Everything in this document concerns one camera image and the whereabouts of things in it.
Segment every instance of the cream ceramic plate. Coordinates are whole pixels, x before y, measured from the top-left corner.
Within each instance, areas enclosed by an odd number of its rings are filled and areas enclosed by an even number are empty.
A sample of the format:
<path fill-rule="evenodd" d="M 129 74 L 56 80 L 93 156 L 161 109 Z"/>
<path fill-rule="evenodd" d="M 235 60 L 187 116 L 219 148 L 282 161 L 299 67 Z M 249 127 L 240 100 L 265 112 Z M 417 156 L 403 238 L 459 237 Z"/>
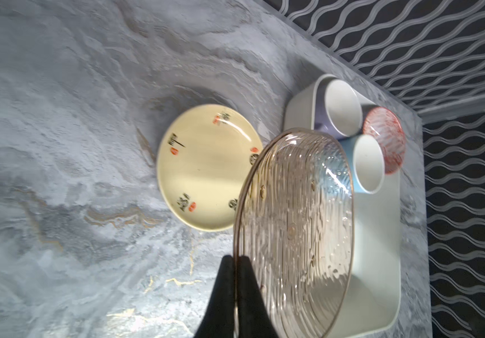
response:
<path fill-rule="evenodd" d="M 194 107 L 165 133 L 158 184 L 171 211 L 198 230 L 233 225 L 239 194 L 263 149 L 252 125 L 223 105 Z"/>

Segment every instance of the wavy pattern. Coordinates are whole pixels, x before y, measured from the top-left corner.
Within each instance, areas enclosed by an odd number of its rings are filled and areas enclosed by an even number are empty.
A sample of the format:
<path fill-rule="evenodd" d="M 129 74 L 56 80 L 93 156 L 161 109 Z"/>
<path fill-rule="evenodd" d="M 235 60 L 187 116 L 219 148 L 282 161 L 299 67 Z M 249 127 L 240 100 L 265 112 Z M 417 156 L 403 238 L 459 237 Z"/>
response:
<path fill-rule="evenodd" d="M 433 99 L 434 102 L 440 101 L 437 96 Z M 485 198 L 481 198 L 481 195 L 485 196 L 485 175 L 478 178 L 464 175 L 464 173 L 476 175 L 473 172 L 477 172 L 477 168 L 469 167 L 472 164 L 485 166 L 484 160 L 473 157 L 485 151 L 485 132 L 482 132 L 482 129 L 476 129 L 483 123 L 485 123 L 485 114 L 481 114 L 471 123 L 448 121 L 439 128 L 424 129 L 427 134 L 435 135 L 426 140 L 425 149 L 436 142 L 446 146 L 444 151 L 438 154 L 425 152 L 427 155 L 425 156 L 425 179 L 428 184 L 448 183 L 447 188 L 428 186 L 426 204 L 429 216 L 428 240 L 432 242 L 432 245 L 428 246 L 428 260 L 432 264 L 431 270 L 439 270 L 430 276 L 431 292 L 435 295 L 432 320 L 435 323 L 434 330 L 439 329 L 450 336 L 465 336 L 472 329 L 477 330 L 478 335 L 484 335 L 483 332 L 485 332 L 485 297 L 482 296 L 485 295 Z M 461 127 L 463 133 L 458 135 L 459 130 L 457 128 L 449 130 L 451 127 Z M 469 145 L 471 137 L 478 137 L 478 144 L 483 141 L 483 146 L 467 150 L 456 145 Z M 453 158 L 458 152 L 468 155 L 469 158 L 456 165 L 434 159 L 447 154 L 451 154 L 449 158 Z M 436 166 L 443 169 L 431 170 Z M 443 175 L 444 170 L 452 172 L 437 178 Z M 449 182 L 452 179 L 462 179 L 469 185 L 460 192 L 455 188 L 456 182 Z M 465 221 L 456 222 L 449 217 Z M 470 226 L 478 227 L 472 228 L 468 234 L 466 229 Z M 466 277 L 466 273 L 471 274 L 478 282 L 474 283 L 472 278 Z M 466 331 L 450 330 L 459 327 Z"/>
<path fill-rule="evenodd" d="M 464 148 L 461 148 L 459 146 L 450 146 L 443 150 L 442 152 L 439 152 L 437 154 L 433 154 L 431 152 L 424 151 L 425 156 L 428 156 L 432 159 L 441 159 L 445 155 L 451 153 L 451 152 L 462 152 L 463 154 L 470 155 L 470 156 L 477 156 L 481 155 L 483 152 L 485 152 L 485 144 L 480 146 L 477 149 L 472 149 L 472 150 L 466 150 Z"/>
<path fill-rule="evenodd" d="M 456 257 L 460 260 L 463 260 L 463 261 L 470 261 L 470 260 L 473 260 L 473 259 L 476 259 L 476 258 L 485 259 L 485 251 L 475 250 L 475 251 L 472 251 L 470 253 L 457 253 L 456 251 L 451 249 L 451 247 L 449 247 L 447 244 L 443 244 L 443 243 L 434 243 L 433 245 L 428 246 L 428 252 L 429 253 L 433 252 L 434 250 L 438 250 L 438 249 L 446 250 L 447 252 L 449 252 L 454 257 Z"/>
<path fill-rule="evenodd" d="M 446 35 L 444 35 L 442 37 L 439 37 L 439 38 L 436 38 L 436 39 L 428 39 L 428 40 L 423 41 L 422 43 L 416 44 L 415 46 L 413 46 L 412 48 L 410 48 L 409 51 L 404 56 L 402 56 L 401 58 L 398 58 L 398 59 L 395 59 L 395 60 L 392 60 L 392 61 L 381 62 L 381 63 L 377 64 L 372 69 L 372 71 L 368 74 L 368 76 L 373 77 L 381 68 L 383 68 L 385 66 L 393 65 L 393 64 L 401 64 L 402 62 L 409 60 L 409 58 L 412 57 L 412 55 L 415 54 L 416 51 L 418 51 L 419 49 L 421 49 L 421 48 L 423 48 L 425 46 L 428 46 L 428 45 L 442 44 L 441 48 L 442 48 L 443 51 L 445 51 L 449 46 L 454 45 L 454 44 L 457 44 L 457 43 L 462 43 L 462 42 L 466 42 L 466 41 L 476 41 L 479 37 L 485 36 L 485 30 L 482 31 L 482 32 L 480 32 L 480 33 L 478 33 L 478 34 L 476 34 L 476 35 L 461 37 L 461 38 L 458 38 L 456 40 L 451 40 L 447 44 L 445 43 L 446 41 L 448 41 L 452 37 L 454 37 L 454 36 L 458 35 L 459 33 L 461 33 L 464 30 L 464 28 L 466 28 L 468 25 L 470 25 L 471 23 L 474 23 L 477 20 L 480 20 L 482 18 L 485 18 L 485 11 L 479 12 L 479 13 L 477 13 L 475 15 L 472 15 L 472 16 L 468 17 L 467 19 L 463 20 L 458 26 L 455 27 L 454 30 L 452 30 L 451 32 L 449 32 L 448 34 L 446 34 Z M 427 63 L 422 68 L 424 70 L 427 70 L 429 67 L 430 66 Z M 394 81 L 396 81 L 397 78 L 392 77 L 392 76 L 393 76 L 392 74 L 390 74 L 388 76 L 388 78 L 390 80 L 387 83 L 393 83 Z"/>
<path fill-rule="evenodd" d="M 441 99 L 435 99 L 433 101 L 433 104 L 440 104 L 440 103 L 447 103 L 447 102 L 450 102 L 451 100 L 456 100 L 456 99 L 461 99 L 463 97 L 465 97 L 466 95 L 468 97 L 472 97 L 472 96 L 475 96 L 476 94 L 479 94 L 480 92 L 483 92 L 485 91 L 485 85 L 483 86 L 478 86 L 477 88 L 475 88 L 474 90 L 471 90 L 469 92 L 465 92 L 465 93 L 462 93 L 460 95 L 449 95 L 448 97 L 445 97 L 445 98 L 441 98 Z M 415 104 L 412 104 L 412 103 L 409 103 L 408 104 L 410 107 L 414 108 L 414 109 L 420 109 L 420 108 L 423 108 L 423 107 L 426 107 L 426 104 L 420 104 L 420 105 L 415 105 Z"/>
<path fill-rule="evenodd" d="M 361 68 L 364 68 L 364 67 L 373 66 L 373 65 L 377 65 L 377 64 L 381 63 L 385 59 L 387 54 L 389 54 L 391 51 L 398 49 L 398 48 L 402 48 L 402 47 L 408 47 L 408 46 L 411 46 L 413 44 L 416 44 L 416 43 L 422 41 L 428 35 L 428 33 L 430 33 L 431 30 L 433 30 L 434 28 L 436 28 L 437 26 L 439 26 L 443 23 L 446 23 L 446 22 L 449 22 L 449 21 L 452 21 L 452 20 L 464 19 L 466 17 L 467 17 L 467 20 L 470 20 L 470 22 L 471 22 L 471 18 L 473 17 L 471 15 L 475 14 L 475 15 L 481 16 L 482 13 L 485 13 L 485 12 L 481 12 L 481 13 L 476 14 L 477 11 L 479 9 L 481 9 L 484 5 L 485 5 L 485 0 L 479 0 L 473 6 L 469 7 L 468 9 L 463 10 L 462 12 L 439 17 L 439 18 L 433 20 L 428 25 L 426 25 L 423 28 L 423 30 L 421 31 L 421 33 L 419 33 L 416 37 L 414 37 L 414 38 L 412 38 L 408 41 L 403 41 L 403 42 L 399 42 L 399 43 L 395 43 L 395 44 L 387 46 L 383 51 L 381 51 L 380 55 L 377 58 L 375 58 L 374 60 L 372 60 L 370 62 L 360 63 L 360 64 L 357 65 L 357 68 L 361 69 Z M 443 40 L 443 38 L 438 38 L 438 39 L 433 39 L 432 43 L 443 43 L 445 41 L 447 41 L 447 38 L 445 40 Z"/>
<path fill-rule="evenodd" d="M 444 328 L 434 317 L 432 317 L 432 323 L 436 325 L 436 327 L 442 332 L 442 334 L 446 335 L 450 338 L 475 338 L 471 333 L 463 331 L 463 330 L 456 330 L 451 331 Z"/>
<path fill-rule="evenodd" d="M 465 222 L 455 222 L 450 218 L 448 218 L 447 216 L 444 216 L 441 214 L 435 214 L 430 216 L 427 220 L 428 224 L 431 224 L 432 222 L 435 222 L 435 221 L 445 221 L 457 229 L 467 229 L 470 226 L 485 226 L 485 220 L 480 218 L 469 219 Z"/>
<path fill-rule="evenodd" d="M 338 34 L 336 34 L 336 36 L 334 37 L 334 42 L 331 45 L 331 50 L 335 50 L 336 48 L 338 48 L 338 45 L 340 44 L 340 40 L 342 40 L 342 38 L 344 36 L 348 35 L 349 33 L 353 33 L 353 32 L 363 30 L 363 29 L 367 28 L 368 26 L 370 26 L 374 22 L 376 17 L 378 16 L 378 12 L 385 5 L 388 5 L 388 4 L 395 2 L 395 1 L 399 1 L 399 0 L 380 0 L 374 7 L 372 7 L 372 10 L 370 10 L 370 14 L 366 18 L 366 20 L 364 20 L 362 23 L 358 24 L 357 26 L 349 27 L 349 28 L 346 28 L 344 30 L 339 31 Z"/>
<path fill-rule="evenodd" d="M 478 118 L 476 121 L 471 122 L 471 123 L 462 123 L 458 121 L 449 121 L 444 124 L 442 124 L 438 129 L 428 129 L 423 127 L 422 131 L 426 132 L 427 134 L 430 135 L 438 135 L 441 134 L 442 132 L 446 131 L 447 129 L 454 127 L 454 126 L 459 126 L 464 129 L 472 129 L 476 128 L 480 125 L 485 123 L 485 115 L 483 115 L 481 118 Z"/>
<path fill-rule="evenodd" d="M 434 183 L 434 184 L 444 184 L 445 182 L 451 179 L 463 179 L 464 181 L 470 184 L 483 184 L 485 183 L 485 175 L 482 177 L 478 177 L 476 179 L 472 179 L 471 177 L 464 176 L 463 174 L 459 174 L 457 172 L 452 172 L 451 174 L 447 174 L 442 179 L 433 179 L 432 177 L 425 175 L 425 179 Z"/>
<path fill-rule="evenodd" d="M 312 0 L 312 1 L 309 2 L 309 4 L 306 7 L 304 7 L 303 9 L 301 9 L 299 11 L 294 11 L 293 13 L 288 15 L 287 18 L 289 20 L 293 21 L 300 16 L 310 14 L 318 6 L 318 3 L 319 3 L 319 0 Z"/>
<path fill-rule="evenodd" d="M 452 208 L 464 208 L 472 214 L 485 215 L 485 208 L 482 208 L 482 209 L 474 208 L 474 207 L 469 206 L 466 203 L 460 202 L 460 201 L 451 201 L 444 206 L 437 206 L 437 205 L 435 205 L 435 204 L 433 204 L 429 201 L 426 201 L 426 205 L 430 206 L 432 209 L 434 209 L 438 212 L 441 212 L 441 213 L 446 212 L 446 211 L 448 211 L 449 209 L 452 209 Z"/>
<path fill-rule="evenodd" d="M 474 269 L 472 269 L 468 264 L 462 263 L 462 262 L 453 262 L 451 264 L 441 264 L 438 261 L 434 259 L 434 257 L 429 256 L 428 261 L 434 264 L 436 267 L 443 271 L 453 271 L 456 269 L 461 269 L 464 271 L 469 272 L 471 275 L 473 275 L 476 279 L 478 279 L 480 282 L 485 283 L 485 275 L 477 273 Z"/>
<path fill-rule="evenodd" d="M 452 172 L 458 172 L 459 170 L 464 169 L 467 166 L 471 166 L 472 164 L 479 164 L 481 166 L 485 166 L 485 160 L 483 159 L 477 159 L 477 158 L 471 158 L 463 161 L 462 163 L 459 164 L 447 164 L 443 161 L 433 161 L 430 162 L 425 166 L 425 172 L 428 172 L 430 169 L 436 167 L 436 166 L 442 166 L 443 168 L 450 170 Z"/>
<path fill-rule="evenodd" d="M 472 237 L 470 237 L 467 233 L 463 233 L 457 230 L 451 231 L 450 233 L 445 235 L 441 235 L 429 228 L 428 233 L 430 233 L 432 236 L 436 237 L 438 240 L 441 240 L 441 241 L 449 241 L 454 238 L 463 238 L 465 240 L 468 240 L 473 245 L 485 249 L 485 241 L 475 240 Z"/>
<path fill-rule="evenodd" d="M 483 286 L 483 285 L 476 285 L 476 286 L 469 287 L 469 288 L 468 287 L 463 287 L 463 286 L 457 284 L 457 282 L 455 282 L 451 277 L 449 277 L 446 274 L 437 273 L 437 274 L 433 274 L 430 277 L 430 281 L 431 282 L 437 281 L 437 280 L 448 281 L 457 290 L 459 290 L 460 292 L 462 292 L 463 294 L 466 294 L 466 295 L 474 295 L 474 294 L 478 294 L 478 293 L 485 294 L 485 286 Z"/>
<path fill-rule="evenodd" d="M 479 315 L 481 315 L 481 317 L 483 317 L 485 319 L 485 311 L 482 310 L 480 307 L 477 306 L 477 304 L 472 301 L 471 299 L 469 299 L 468 297 L 466 296 L 462 296 L 462 295 L 455 295 L 455 296 L 451 296 L 451 297 L 447 297 L 447 296 L 444 296 L 442 294 L 440 294 L 435 287 L 433 287 L 432 285 L 430 285 L 430 291 L 434 292 L 434 294 L 440 298 L 440 300 L 442 302 L 445 302 L 447 304 L 456 304 L 456 303 L 464 303 L 464 304 L 468 304 L 469 306 L 471 306 L 475 311 L 477 311 L 477 313 Z"/>
<path fill-rule="evenodd" d="M 477 66 L 474 66 L 472 68 L 469 68 L 467 70 L 462 70 L 462 71 L 454 71 L 457 67 L 461 66 L 462 64 L 468 63 L 470 61 L 477 61 L 477 60 L 484 60 Z M 466 76 L 473 74 L 476 71 L 479 71 L 481 69 L 485 68 L 485 53 L 484 54 L 476 54 L 472 56 L 468 56 L 465 58 L 462 58 L 460 60 L 457 60 L 450 64 L 447 68 L 440 70 L 440 71 L 435 71 L 435 72 L 427 72 L 421 75 L 417 76 L 404 76 L 404 75 L 399 75 L 398 78 L 409 78 L 409 82 L 407 84 L 399 85 L 399 86 L 391 86 L 393 84 L 392 81 L 388 81 L 385 85 L 383 85 L 384 88 L 388 89 L 389 91 L 392 90 L 401 90 L 401 89 L 409 89 L 412 88 L 413 85 L 415 85 L 417 82 L 419 82 L 422 79 L 429 78 L 429 77 L 436 77 L 435 81 L 441 82 L 448 78 L 448 75 L 450 76 Z"/>
<path fill-rule="evenodd" d="M 454 54 L 454 55 L 449 55 L 449 56 L 442 56 L 439 57 L 447 48 L 454 46 L 455 44 L 463 43 L 463 42 L 468 42 L 468 41 L 474 41 L 473 44 L 471 44 L 467 49 L 461 51 L 460 53 Z M 406 67 L 412 65 L 412 64 L 418 64 L 418 63 L 424 63 L 424 65 L 419 68 L 418 70 L 411 72 L 410 75 L 416 76 L 424 71 L 426 71 L 430 66 L 433 66 L 437 63 L 440 62 L 445 62 L 445 61 L 454 61 L 458 60 L 460 58 L 463 58 L 465 56 L 468 56 L 471 52 L 475 51 L 477 47 L 484 45 L 485 44 L 485 30 L 483 30 L 480 33 L 477 33 L 476 35 L 469 35 L 465 37 L 460 37 L 458 39 L 453 39 L 449 40 L 448 42 L 442 44 L 436 51 L 430 55 L 427 55 L 425 57 L 421 58 L 411 58 L 411 59 L 405 59 L 408 60 L 406 62 L 402 62 L 396 69 L 395 71 L 387 74 L 387 75 L 381 75 L 381 76 L 374 76 L 374 80 L 381 80 L 381 79 L 392 79 L 394 76 L 399 75 L 401 71 L 403 71 Z M 403 97 L 404 92 L 401 92 L 398 94 L 398 97 Z"/>
<path fill-rule="evenodd" d="M 469 195 L 473 195 L 473 194 L 485 195 L 485 189 L 479 186 L 472 186 L 461 193 L 451 193 L 449 190 L 442 188 L 441 186 L 435 186 L 434 188 L 426 192 L 426 197 L 430 197 L 436 193 L 446 194 L 453 199 L 465 199 Z"/>
<path fill-rule="evenodd" d="M 472 72 L 465 75 L 464 77 L 461 77 L 459 80 L 451 84 L 439 85 L 440 83 L 447 80 L 448 78 L 458 77 L 459 75 L 463 75 L 463 74 L 458 74 L 457 72 L 449 72 L 447 74 L 444 74 L 443 76 L 436 77 L 436 79 L 434 79 L 430 83 L 426 83 L 424 85 L 412 85 L 406 89 L 403 89 L 400 93 L 397 94 L 397 97 L 402 98 L 404 100 L 410 100 L 414 98 L 423 97 L 429 92 L 434 91 L 436 89 L 444 89 L 444 88 L 450 88 L 450 87 L 457 87 L 458 85 L 463 85 L 464 83 L 468 82 L 473 78 L 476 78 L 478 76 L 485 76 L 485 70 L 480 70 L 480 69 L 481 67 L 478 67 L 477 69 L 472 69 Z M 405 96 L 407 93 L 418 89 L 424 89 L 424 91 L 421 94 L 417 94 L 415 96 Z"/>
<path fill-rule="evenodd" d="M 433 306 L 431 308 L 431 311 L 432 311 L 432 313 L 436 313 L 436 312 L 446 312 L 446 313 L 450 314 L 453 318 L 455 318 L 455 320 L 463 328 L 465 328 L 466 330 L 471 330 L 470 329 L 470 324 L 468 324 L 467 321 L 462 320 L 462 318 L 460 318 L 457 314 L 455 314 L 455 312 L 453 310 L 451 310 L 450 308 L 446 307 L 445 305 L 440 304 L 440 305 Z"/>
<path fill-rule="evenodd" d="M 342 54 L 345 54 L 345 53 L 348 53 L 348 52 L 352 52 L 352 51 L 358 50 L 359 48 L 361 48 L 362 46 L 364 46 L 366 44 L 366 42 L 368 41 L 368 37 L 370 37 L 374 32 L 376 32 L 378 30 L 381 30 L 381 29 L 394 27 L 395 25 L 401 23 L 402 20 L 404 20 L 406 17 L 408 17 L 408 14 L 412 11 L 412 9 L 415 7 L 415 5 L 417 5 L 421 1 L 422 0 L 413 0 L 413 1 L 408 2 L 408 4 L 406 5 L 406 7 L 404 7 L 404 9 L 402 10 L 402 13 L 400 13 L 393 20 L 388 21 L 388 22 L 385 22 L 385 23 L 379 23 L 379 24 L 376 24 L 376 25 L 371 26 L 370 28 L 368 28 L 368 29 L 365 30 L 365 32 L 362 34 L 362 37 L 359 40 L 359 42 L 357 42 L 356 44 L 354 44 L 353 46 L 351 46 L 349 48 L 344 48 L 344 49 L 341 49 L 341 50 L 337 50 L 336 53 L 338 55 L 342 55 Z M 444 0 L 442 2 L 442 5 L 443 6 L 447 6 L 451 1 L 452 0 Z M 338 45 L 340 44 L 341 37 L 338 38 L 338 36 L 341 33 L 343 33 L 343 31 L 341 31 L 334 38 L 334 43 L 331 46 L 331 49 L 332 50 L 335 50 L 338 47 Z"/>
<path fill-rule="evenodd" d="M 439 62 L 443 61 L 452 61 L 456 59 L 463 58 L 466 55 L 469 55 L 472 51 L 476 50 L 477 47 L 481 46 L 482 44 L 485 44 L 485 30 L 475 34 L 475 35 L 469 35 L 469 36 L 464 36 L 460 37 L 458 39 L 453 39 L 449 40 L 451 37 L 459 34 L 466 28 L 468 25 L 471 23 L 476 22 L 479 19 L 485 18 L 485 11 L 477 13 L 466 20 L 462 21 L 461 24 L 459 24 L 457 27 L 455 27 L 454 30 L 452 30 L 449 34 L 444 35 L 442 37 L 436 38 L 436 39 L 430 39 L 426 40 L 422 43 L 418 43 L 417 45 L 413 46 L 404 56 L 401 58 L 392 60 L 392 61 L 386 61 L 378 64 L 376 67 L 372 69 L 372 71 L 368 74 L 369 76 L 374 76 L 381 68 L 388 66 L 388 65 L 393 65 L 393 64 L 399 64 L 398 69 L 396 69 L 394 72 L 389 73 L 384 76 L 377 76 L 374 79 L 379 80 L 379 79 L 385 79 L 388 78 L 389 81 L 387 82 L 388 84 L 393 83 L 399 78 L 405 78 L 405 77 L 414 77 L 415 75 L 419 75 L 422 72 L 426 71 L 430 66 L 437 64 Z M 474 44 L 472 44 L 469 48 L 465 49 L 461 53 L 451 55 L 448 57 L 442 57 L 442 58 L 436 58 L 437 56 L 441 55 L 447 48 L 463 43 L 463 42 L 468 42 L 468 41 L 475 41 Z M 424 58 L 419 58 L 419 59 L 412 59 L 406 63 L 405 61 L 409 60 L 415 52 L 425 46 L 432 45 L 432 44 L 440 44 L 441 46 L 432 54 L 425 56 Z M 421 63 L 427 62 L 423 67 L 421 67 L 419 70 L 409 73 L 409 74 L 402 74 L 401 77 L 395 77 L 397 74 L 400 74 L 400 72 L 406 68 L 407 66 L 411 64 L 416 64 L 416 63 Z"/>
<path fill-rule="evenodd" d="M 443 102 L 445 99 L 452 98 L 453 96 L 451 96 L 451 93 L 453 93 L 455 91 L 458 91 L 458 90 L 464 90 L 464 89 L 470 89 L 470 88 L 472 88 L 473 90 L 470 91 L 470 93 L 471 92 L 479 92 L 479 91 L 485 90 L 485 80 L 482 81 L 482 82 L 479 82 L 479 83 L 463 84 L 463 83 L 467 82 L 468 80 L 470 80 L 470 79 L 472 79 L 474 77 L 482 76 L 482 75 L 485 75 L 485 74 L 482 74 L 482 72 L 476 72 L 476 73 L 474 73 L 472 75 L 469 75 L 469 76 L 464 77 L 461 80 L 461 83 L 460 84 L 455 84 L 455 85 L 453 85 L 453 84 L 437 85 L 436 87 L 434 87 L 431 90 L 444 89 L 444 88 L 449 88 L 449 89 L 446 90 L 446 91 L 444 91 L 441 94 L 432 95 L 432 96 L 425 96 L 425 97 L 421 97 L 421 98 L 414 99 L 412 102 L 409 103 L 409 105 L 410 106 L 416 106 L 417 103 L 422 102 L 424 100 L 428 100 L 428 99 L 434 99 L 436 101 L 436 103 Z"/>
<path fill-rule="evenodd" d="M 435 136 L 435 137 L 431 137 L 425 143 L 423 143 L 423 146 L 428 146 L 429 144 L 432 144 L 434 142 L 443 142 L 443 143 L 448 144 L 448 145 L 453 145 L 453 144 L 461 143 L 462 141 L 464 141 L 465 139 L 467 139 L 469 137 L 481 137 L 481 138 L 485 139 L 485 133 L 479 132 L 477 130 L 470 130 L 469 132 L 463 133 L 462 135 L 460 135 L 456 139 L 446 139 L 446 138 L 441 137 L 441 136 Z"/>
<path fill-rule="evenodd" d="M 368 44 L 367 46 L 359 49 L 357 51 L 357 53 L 355 53 L 355 56 L 354 56 L 353 60 L 351 61 L 351 64 L 354 64 L 354 65 L 358 64 L 359 60 L 361 59 L 361 56 L 363 56 L 363 54 L 367 53 L 368 51 L 377 50 L 377 49 L 381 49 L 383 47 L 388 46 L 391 42 L 393 42 L 396 39 L 396 37 L 403 30 L 409 28 L 410 26 L 420 25 L 420 24 L 429 22 L 429 21 L 434 20 L 435 18 L 439 17 L 439 15 L 442 14 L 442 12 L 449 6 L 449 4 L 451 2 L 452 2 L 452 0 L 442 1 L 435 10 L 433 10 L 429 14 L 425 15 L 424 17 L 408 20 L 408 21 L 405 21 L 405 22 L 401 23 L 400 25 L 396 26 L 395 29 L 391 32 L 391 34 L 389 34 L 389 37 L 387 39 L 383 40 L 381 43 L 373 44 L 373 45 Z"/>
<path fill-rule="evenodd" d="M 289 0 L 282 0 L 280 13 L 297 19 L 314 43 L 323 41 L 330 53 L 380 81 L 415 110 L 485 92 L 485 0 L 291 2 L 297 10 L 288 10 Z M 363 6 L 366 14 L 359 10 Z M 392 7 L 395 15 L 389 17 L 385 11 Z M 429 12 L 420 16 L 422 8 Z M 333 11 L 338 19 L 323 18 Z"/>
<path fill-rule="evenodd" d="M 354 9 L 359 8 L 359 7 L 362 7 L 362 6 L 369 5 L 369 4 L 373 3 L 373 2 L 376 2 L 376 0 L 358 0 L 358 1 L 351 2 L 346 7 L 344 7 L 344 9 L 342 10 L 342 12 L 340 13 L 340 17 L 338 18 L 338 20 L 336 21 L 336 24 L 332 28 L 327 29 L 327 30 L 324 30 L 324 31 L 321 31 L 321 32 L 315 34 L 314 37 L 316 39 L 320 39 L 320 38 L 322 38 L 324 36 L 331 35 L 331 34 L 334 34 L 334 33 L 338 32 L 342 28 L 342 26 L 344 25 L 344 23 L 346 22 L 347 16 Z"/>
<path fill-rule="evenodd" d="M 314 34 L 315 27 L 318 24 L 318 20 L 323 14 L 333 11 L 335 9 L 339 9 L 340 7 L 344 6 L 347 2 L 348 0 L 338 0 L 333 4 L 323 6 L 320 9 L 316 10 L 314 14 L 312 14 L 312 18 L 310 19 L 310 26 L 308 27 L 306 32 L 309 34 Z"/>

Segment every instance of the plate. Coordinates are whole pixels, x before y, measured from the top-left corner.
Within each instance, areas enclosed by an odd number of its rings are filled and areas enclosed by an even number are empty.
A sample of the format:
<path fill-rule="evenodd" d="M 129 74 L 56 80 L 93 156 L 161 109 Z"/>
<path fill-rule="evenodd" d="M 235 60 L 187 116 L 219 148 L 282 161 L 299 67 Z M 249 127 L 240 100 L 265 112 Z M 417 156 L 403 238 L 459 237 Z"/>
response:
<path fill-rule="evenodd" d="M 238 196 L 263 145 L 238 112 L 218 104 L 187 110 L 158 151 L 158 185 L 171 211 L 203 231 L 230 228 Z"/>
<path fill-rule="evenodd" d="M 252 261 L 281 337 L 323 337 L 333 326 L 351 275 L 352 192 L 338 141 L 301 128 L 274 139 L 248 174 L 234 257 Z"/>

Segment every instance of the textured glass bowl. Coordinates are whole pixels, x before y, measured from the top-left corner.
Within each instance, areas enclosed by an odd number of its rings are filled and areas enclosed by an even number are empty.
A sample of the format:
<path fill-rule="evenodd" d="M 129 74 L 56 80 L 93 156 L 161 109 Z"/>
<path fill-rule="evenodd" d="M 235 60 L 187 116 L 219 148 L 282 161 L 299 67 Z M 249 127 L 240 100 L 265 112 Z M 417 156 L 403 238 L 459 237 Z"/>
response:
<path fill-rule="evenodd" d="M 290 129 L 269 144 L 239 196 L 234 257 L 246 255 L 281 337 L 323 337 L 346 294 L 353 184 L 332 136 Z"/>

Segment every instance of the white tray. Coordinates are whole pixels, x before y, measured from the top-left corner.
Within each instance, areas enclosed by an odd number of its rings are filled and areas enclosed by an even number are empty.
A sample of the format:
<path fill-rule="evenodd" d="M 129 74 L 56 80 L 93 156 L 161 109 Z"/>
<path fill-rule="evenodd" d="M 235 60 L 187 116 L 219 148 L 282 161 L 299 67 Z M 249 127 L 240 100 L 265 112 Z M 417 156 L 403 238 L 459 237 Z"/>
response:
<path fill-rule="evenodd" d="M 284 130 L 314 129 L 315 93 L 321 76 L 289 103 Z M 356 92 L 361 105 L 374 104 Z M 400 171 L 386 175 L 374 195 L 355 193 L 353 268 L 338 319 L 328 337 L 354 337 L 391 327 L 400 308 Z"/>

